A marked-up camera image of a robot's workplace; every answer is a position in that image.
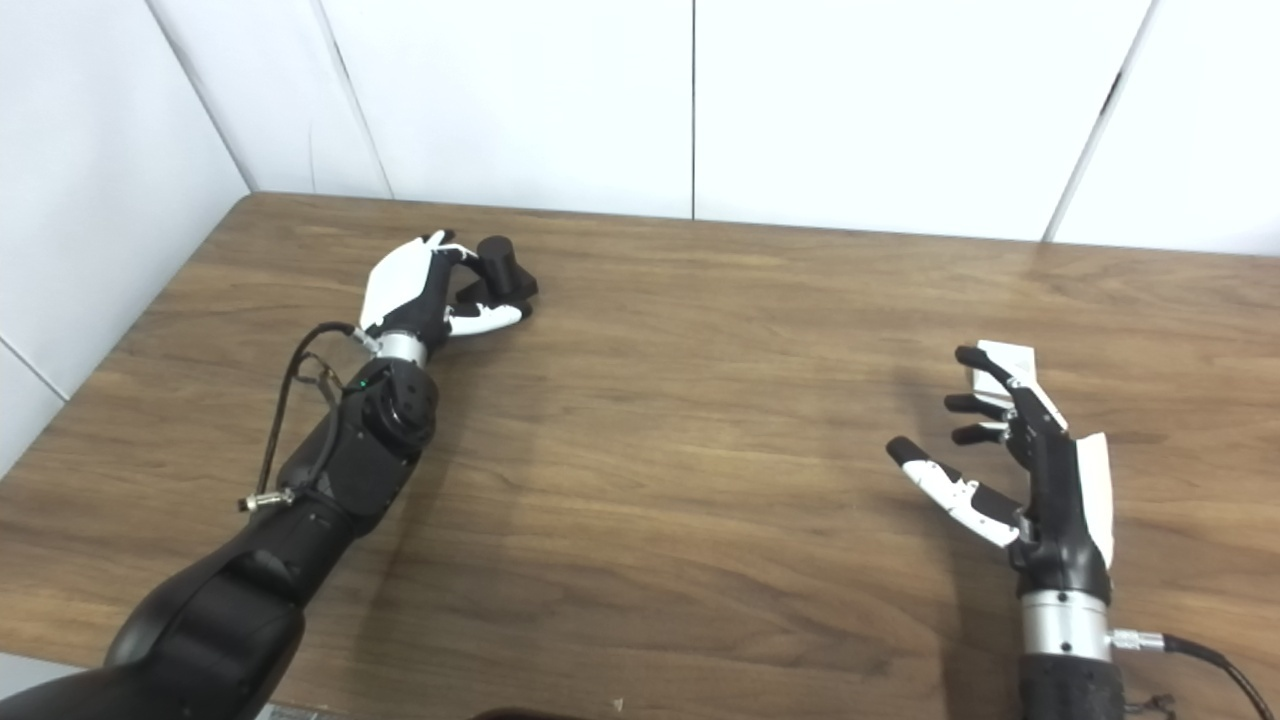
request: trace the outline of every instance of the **black finger segment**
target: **black finger segment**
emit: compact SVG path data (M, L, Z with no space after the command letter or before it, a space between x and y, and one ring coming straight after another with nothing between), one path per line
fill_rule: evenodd
M974 510L982 512L992 520L1006 525L1018 524L1018 512L1021 510L1021 505L998 489L978 484L978 487L974 488L973 500L969 502L973 505Z
M913 460L929 460L929 454L924 452L924 448L915 445L911 438L897 436L896 438L888 441L884 446L884 451L888 456L897 462L899 466L906 465Z
M942 398L942 405L952 413L977 413L979 415L986 415L992 420L1004 420L1005 409L986 400L979 398L977 395L948 395Z
M1000 442L1004 429L983 425L965 425L951 430L951 442L956 445L978 445L980 442Z
M961 345L956 348L956 361L966 368L988 373L991 377L996 378L1000 384L1005 384L1012 378L1012 375L1009 374L1009 370L997 365L991 356L987 355L986 350Z

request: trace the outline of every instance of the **black cylindrical object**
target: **black cylindrical object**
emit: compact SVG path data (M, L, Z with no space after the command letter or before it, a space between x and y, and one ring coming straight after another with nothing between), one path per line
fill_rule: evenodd
M520 288L520 265L516 264L516 249L511 245L511 238L502 234L486 237L476 246L476 255L484 264L492 296L503 297Z
M1123 720L1124 683L1111 662L1024 655L1018 662L1023 720Z

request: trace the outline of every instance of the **metal connector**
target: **metal connector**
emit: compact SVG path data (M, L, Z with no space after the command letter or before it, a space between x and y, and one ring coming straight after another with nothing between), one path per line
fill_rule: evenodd
M378 338L360 328L356 328L355 332L351 333L351 340L364 346L370 355L378 355L378 351L383 348L383 343Z
M1115 628L1107 637L1111 639L1111 647L1116 650L1165 652L1165 635L1160 633L1140 633L1138 630Z
M259 507L265 507L268 505L284 505L288 507L293 505L293 491L284 488L280 492L264 492L262 495L251 495L239 500L237 506L241 512L255 512Z

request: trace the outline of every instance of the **wall seam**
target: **wall seam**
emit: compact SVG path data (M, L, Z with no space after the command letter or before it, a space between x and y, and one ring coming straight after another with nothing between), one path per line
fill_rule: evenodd
M1147 12L1142 15L1142 22L1138 23L1138 31L1133 36L1133 42L1129 44L1129 50L1125 53L1124 60L1120 61L1120 69L1116 70L1115 79L1111 82L1111 90L1107 92L1106 100L1102 101L1098 117L1093 120L1093 128L1089 131L1089 137L1084 141L1084 147L1080 149L1080 156L1075 159L1075 167L1071 168L1071 174L1066 178L1066 187L1062 188L1062 195L1057 199L1053 214L1048 218L1048 224L1044 227L1044 234L1041 236L1041 242L1053 242L1057 237L1057 229L1062 224L1062 219L1066 217L1066 211L1071 206L1071 200L1075 199L1075 191L1084 179L1084 173L1089 169L1089 163L1093 160L1093 154L1098 147L1098 142L1102 141L1107 124L1111 123L1111 117L1115 114L1115 109L1120 104L1120 97L1124 95L1124 90L1129 85L1129 77L1132 74L1130 68L1138 58L1142 45L1151 31L1152 18L1156 15L1157 5L1160 5L1160 0L1151 0L1151 4L1147 5Z
M329 13L324 9L323 0L311 0L311 8L315 12L316 22L320 23L320 32L324 35L329 56L338 70L338 79L342 85L343 95L347 97L347 104L351 108L352 114L356 115L361 138L365 141L365 149L372 156L374 164L378 165L378 177L383 181L383 190L387 191L387 197L396 200L396 190L392 188L392 181L387 174L387 167L383 164L383 156L378 152L378 142L374 140L372 128L369 127L369 119L365 117L365 108L360 104L360 96L356 95L356 86L351 81L351 72L347 69L347 60L342 56L342 47L338 46L338 37L333 33L333 24L329 22Z
M230 158L232 164L236 165L236 172L238 172L241 174L241 179L244 181L244 187L247 187L250 192L257 192L257 181L253 178L253 174L248 172L248 168L241 160L239 155L236 154L230 141L227 138L227 131L223 129L223 126L218 122L218 115L214 113L207 92L205 91L205 86L200 81L200 74L192 65L191 58L187 56L187 54L178 45L178 41L174 40L173 33L169 32L169 26L165 24L160 10L156 9L155 0L143 0L143 4L147 6L147 12L151 13L151 19L155 20L156 27L160 28L160 35L164 36L164 41L169 45L169 51L173 53L173 56L178 60L178 67L182 68L183 74L187 76L187 83L191 85L192 92L196 94L196 100L200 101L200 106L204 108L205 115L209 117L209 122L214 126L214 132L218 133L218 140L220 140L223 142L223 147L227 149L227 155Z
M3 334L0 334L0 347L13 354L13 356L18 359L18 363L22 363L23 368L31 370L31 374L36 375L36 379L44 383L44 386L49 388L49 392L54 393L54 396L56 396L58 400L63 402L70 400L70 397L68 397L63 391L58 389L58 386L55 386L52 380L46 378L44 373L41 373L35 365L32 365L31 360L27 360L27 356L19 352L18 348L14 347L13 343L9 342L9 340Z

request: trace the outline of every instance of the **silver metal ring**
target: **silver metal ring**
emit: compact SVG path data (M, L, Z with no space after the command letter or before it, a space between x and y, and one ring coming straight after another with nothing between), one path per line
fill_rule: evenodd
M1028 655L1070 655L1110 662L1107 605L1079 591L1024 594L1023 650Z

